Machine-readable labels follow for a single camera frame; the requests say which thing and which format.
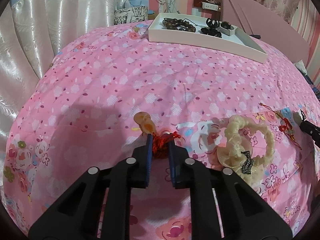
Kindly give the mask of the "amber pendant red tassel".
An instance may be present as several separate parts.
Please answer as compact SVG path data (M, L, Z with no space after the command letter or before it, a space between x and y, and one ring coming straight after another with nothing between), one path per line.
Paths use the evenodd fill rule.
M152 157L154 159L167 159L169 156L169 143L175 139L181 139L181 136L177 132L168 133L165 131L158 133L149 113L138 112L133 119L142 133L152 135Z

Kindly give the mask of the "watch with beige strap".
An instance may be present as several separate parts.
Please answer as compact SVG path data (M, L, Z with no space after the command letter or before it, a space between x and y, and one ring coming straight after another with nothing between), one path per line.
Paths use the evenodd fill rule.
M233 26L229 22L223 21L220 22L220 32L227 35L227 36L232 36L235 34L237 27Z

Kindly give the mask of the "black scrunchie with charm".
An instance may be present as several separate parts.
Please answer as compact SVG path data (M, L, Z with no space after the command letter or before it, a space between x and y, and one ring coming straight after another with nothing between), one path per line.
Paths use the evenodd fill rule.
M218 37L218 38L222 37L221 32L216 30L215 28L208 28L208 27L201 28L201 33L203 33L204 35L212 36L212 37Z

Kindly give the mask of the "black spiral hair clip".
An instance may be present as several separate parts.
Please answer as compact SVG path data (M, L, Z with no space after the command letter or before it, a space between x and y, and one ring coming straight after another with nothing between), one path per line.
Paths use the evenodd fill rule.
M212 18L207 18L206 25L208 28L216 29L220 26L220 21Z

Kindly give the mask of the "beige lace scrunchie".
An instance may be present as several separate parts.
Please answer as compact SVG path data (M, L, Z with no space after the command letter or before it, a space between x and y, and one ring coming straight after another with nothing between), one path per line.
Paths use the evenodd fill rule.
M239 131L248 129L249 135L259 131L266 142L265 154L253 157L253 148L248 139ZM249 186L257 185L263 178L264 169L274 156L274 135L266 124L257 124L251 118L234 115L229 118L224 131L225 147L217 147L217 159L223 167L231 168Z

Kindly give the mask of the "pink headboard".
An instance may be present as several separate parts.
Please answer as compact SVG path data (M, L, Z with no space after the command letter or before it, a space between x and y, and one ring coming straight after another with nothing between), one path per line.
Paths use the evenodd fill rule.
M259 35L293 62L309 57L309 44L282 18L254 0L222 0L221 20L241 28L248 35Z

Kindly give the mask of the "pink floral bedspread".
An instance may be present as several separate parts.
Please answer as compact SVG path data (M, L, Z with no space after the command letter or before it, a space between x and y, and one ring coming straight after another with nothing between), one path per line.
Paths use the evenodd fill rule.
M219 170L217 148L233 115L266 124L274 156L255 190L298 233L319 180L319 150L284 119L304 112L319 124L319 101L279 50L260 64L217 50L152 43L148 22L99 28L71 42L33 89L11 127L4 162L3 204L18 228L32 224L88 168L110 168L144 145L134 121L150 115L159 133Z

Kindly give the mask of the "white shallow tray box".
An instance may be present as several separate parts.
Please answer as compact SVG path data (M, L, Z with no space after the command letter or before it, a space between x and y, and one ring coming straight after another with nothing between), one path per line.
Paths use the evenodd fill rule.
M194 33L180 30L168 30L163 25L164 18L176 18L189 21L195 28ZM221 31L222 37L213 37L201 33L206 27L206 18L194 15L160 13L148 27L150 42L176 43L202 48L215 49L234 55L242 56L253 61L264 63L267 53L242 29L232 26L231 34Z

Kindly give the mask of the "white power strip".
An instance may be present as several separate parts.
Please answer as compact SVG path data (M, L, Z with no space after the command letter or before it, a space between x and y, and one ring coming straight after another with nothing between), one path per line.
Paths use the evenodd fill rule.
M202 2L202 9L220 11L221 7L214 3Z

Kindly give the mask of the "cream satin curtain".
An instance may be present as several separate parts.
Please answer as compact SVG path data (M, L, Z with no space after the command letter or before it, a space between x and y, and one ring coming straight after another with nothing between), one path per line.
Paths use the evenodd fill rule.
M1 0L1 141L54 56L111 26L120 0Z

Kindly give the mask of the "black white floral tote bag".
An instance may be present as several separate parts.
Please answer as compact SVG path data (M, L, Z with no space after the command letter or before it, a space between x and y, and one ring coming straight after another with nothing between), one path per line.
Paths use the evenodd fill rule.
M141 5L137 7L115 10L114 25L143 22L148 20L148 9Z

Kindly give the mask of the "light blue paper bag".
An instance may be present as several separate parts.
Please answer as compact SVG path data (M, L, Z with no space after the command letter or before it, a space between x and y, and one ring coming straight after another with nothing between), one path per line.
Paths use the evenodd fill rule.
M121 0L117 3L117 9L145 6L149 9L149 0Z

